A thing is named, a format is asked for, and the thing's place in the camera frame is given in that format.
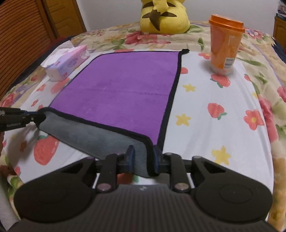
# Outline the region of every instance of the yellow star print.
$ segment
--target yellow star print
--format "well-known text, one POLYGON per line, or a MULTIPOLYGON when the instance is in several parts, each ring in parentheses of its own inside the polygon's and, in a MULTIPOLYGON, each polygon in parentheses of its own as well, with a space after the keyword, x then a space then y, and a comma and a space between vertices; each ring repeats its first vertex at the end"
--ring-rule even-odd
POLYGON ((192 86, 191 84, 188 84, 188 85, 183 85, 183 87, 186 89, 186 92, 194 92, 196 87, 192 86))
POLYGON ((215 163, 225 163, 226 165, 229 165, 228 159, 231 157, 231 155, 226 153, 225 146, 222 146, 221 150, 212 150, 212 155, 216 157, 214 161, 215 163))
POLYGON ((257 96, 256 92, 252 92, 252 96, 254 96, 256 99, 258 99, 258 96, 257 96))
POLYGON ((182 114, 181 116, 176 115, 176 118, 178 119, 177 122, 176 122, 177 126, 180 126, 182 124, 184 124, 186 126, 189 126, 190 124, 189 124, 188 120, 192 119, 191 117, 188 117, 185 114, 182 114))

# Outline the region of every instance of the orange cup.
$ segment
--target orange cup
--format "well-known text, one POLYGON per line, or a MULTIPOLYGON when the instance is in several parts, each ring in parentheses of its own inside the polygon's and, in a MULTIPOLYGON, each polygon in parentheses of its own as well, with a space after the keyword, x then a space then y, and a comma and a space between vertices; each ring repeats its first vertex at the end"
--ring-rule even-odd
POLYGON ((211 69, 220 75, 232 72, 242 35, 242 22, 219 15, 211 15, 210 20, 211 69))

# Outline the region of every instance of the bedspread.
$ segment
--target bedspread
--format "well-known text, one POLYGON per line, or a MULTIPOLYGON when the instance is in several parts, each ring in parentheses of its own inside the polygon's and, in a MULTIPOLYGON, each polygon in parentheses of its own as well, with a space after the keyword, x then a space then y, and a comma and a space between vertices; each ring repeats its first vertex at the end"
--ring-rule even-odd
MULTIPOLYGON (((205 59, 210 58, 210 28, 205 22, 192 22, 189 30, 180 35, 148 35, 140 32, 139 23, 99 29, 78 35, 72 39, 74 46, 87 45, 91 53, 108 50, 133 49, 189 49, 198 52, 205 59)), ((282 230, 286 213, 286 65, 279 59, 271 45, 270 35, 246 29, 240 44, 237 59, 242 61, 248 78, 256 91, 267 126, 274 166, 273 205, 268 222, 282 230)), ((2 107, 20 107, 36 86, 45 77, 39 67, 26 80, 15 86, 2 99, 2 107)), ((5 152, 0 164, 9 165, 5 152)), ((9 199, 22 182, 18 176, 8 175, 9 199)))

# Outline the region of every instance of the orange lid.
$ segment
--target orange lid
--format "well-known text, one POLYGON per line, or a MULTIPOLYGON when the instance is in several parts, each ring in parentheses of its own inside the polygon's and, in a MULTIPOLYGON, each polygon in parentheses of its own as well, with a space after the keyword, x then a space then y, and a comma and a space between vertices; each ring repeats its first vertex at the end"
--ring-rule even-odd
POLYGON ((209 20, 210 24, 216 25, 218 27, 223 27, 229 30, 235 30, 235 31, 239 31, 244 33, 245 29, 244 29, 244 24, 240 21, 236 21, 224 16, 220 16, 220 15, 211 15, 210 20, 209 20))

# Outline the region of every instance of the barcode label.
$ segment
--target barcode label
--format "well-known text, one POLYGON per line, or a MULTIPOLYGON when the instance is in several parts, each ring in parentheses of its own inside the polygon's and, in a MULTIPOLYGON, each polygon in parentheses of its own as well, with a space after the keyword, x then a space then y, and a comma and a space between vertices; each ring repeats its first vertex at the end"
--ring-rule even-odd
POLYGON ((233 64, 233 62, 234 62, 234 58, 226 58, 223 68, 224 69, 230 69, 232 64, 233 64))

